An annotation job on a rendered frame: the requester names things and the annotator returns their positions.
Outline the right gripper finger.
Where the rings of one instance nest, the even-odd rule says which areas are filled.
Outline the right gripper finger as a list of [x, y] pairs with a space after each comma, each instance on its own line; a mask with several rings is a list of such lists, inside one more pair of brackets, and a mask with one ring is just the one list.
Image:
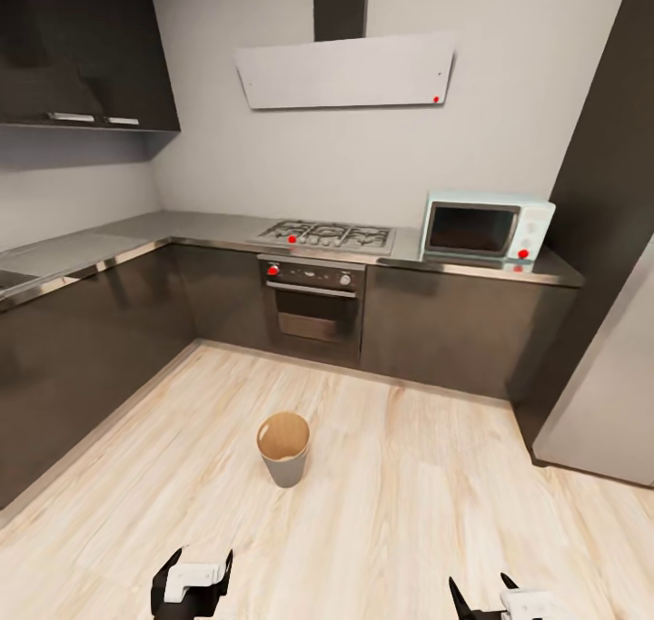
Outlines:
[[449, 578], [449, 585], [451, 589], [452, 598], [457, 609], [459, 620], [473, 620], [473, 614], [482, 612], [482, 610], [471, 610], [463, 598], [459, 588], [456, 586], [452, 577]]
[[524, 588], [520, 588], [512, 579], [510, 579], [510, 577], [506, 573], [501, 572], [500, 577], [502, 578], [503, 582], [506, 584], [506, 587], [508, 587], [508, 589], [505, 589], [503, 591], [507, 591], [507, 590], [510, 591], [511, 589], [516, 589], [516, 587], [518, 587], [518, 589], [524, 589]]

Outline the trash can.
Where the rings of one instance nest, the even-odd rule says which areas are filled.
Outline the trash can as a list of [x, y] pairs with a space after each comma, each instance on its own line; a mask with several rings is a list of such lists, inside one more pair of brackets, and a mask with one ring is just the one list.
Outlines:
[[295, 412], [278, 412], [259, 427], [256, 444], [280, 488], [295, 487], [303, 477], [310, 442], [307, 420]]

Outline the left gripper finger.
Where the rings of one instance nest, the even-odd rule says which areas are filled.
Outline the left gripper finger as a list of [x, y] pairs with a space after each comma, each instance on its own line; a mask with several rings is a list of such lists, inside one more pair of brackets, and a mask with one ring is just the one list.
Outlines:
[[216, 604], [218, 605], [218, 602], [220, 600], [220, 596], [227, 596], [227, 590], [228, 590], [228, 585], [229, 585], [229, 580], [230, 580], [230, 575], [231, 575], [231, 570], [232, 570], [232, 564], [233, 564], [233, 551], [231, 550], [229, 555], [227, 556], [227, 559], [224, 561], [224, 563], [227, 566], [227, 570], [225, 571], [223, 580], [219, 582], [217, 585], [218, 589], [216, 593], [218, 593], [218, 600], [216, 600]]
[[154, 576], [154, 578], [153, 578], [153, 582], [152, 582], [153, 585], [155, 584], [155, 581], [156, 581], [157, 579], [159, 579], [159, 578], [168, 578], [169, 569], [170, 569], [173, 565], [176, 565], [177, 563], [179, 563], [178, 560], [179, 560], [179, 558], [180, 558], [182, 552], [183, 552], [183, 548], [181, 547], [180, 549], [178, 549], [178, 550], [176, 551], [176, 553], [174, 553], [174, 554], [171, 556], [171, 558], [170, 558], [170, 559], [169, 559], [169, 560], [164, 564], [164, 566], [160, 569], [160, 571], [158, 571], [158, 573], [156, 574], [156, 576]]

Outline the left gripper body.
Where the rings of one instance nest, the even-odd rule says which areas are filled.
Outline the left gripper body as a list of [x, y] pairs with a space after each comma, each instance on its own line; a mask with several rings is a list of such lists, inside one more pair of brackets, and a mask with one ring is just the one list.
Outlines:
[[217, 607], [217, 585], [190, 586], [181, 603], [165, 603], [167, 578], [155, 581], [151, 591], [151, 613], [154, 620], [194, 620], [195, 617], [213, 617]]

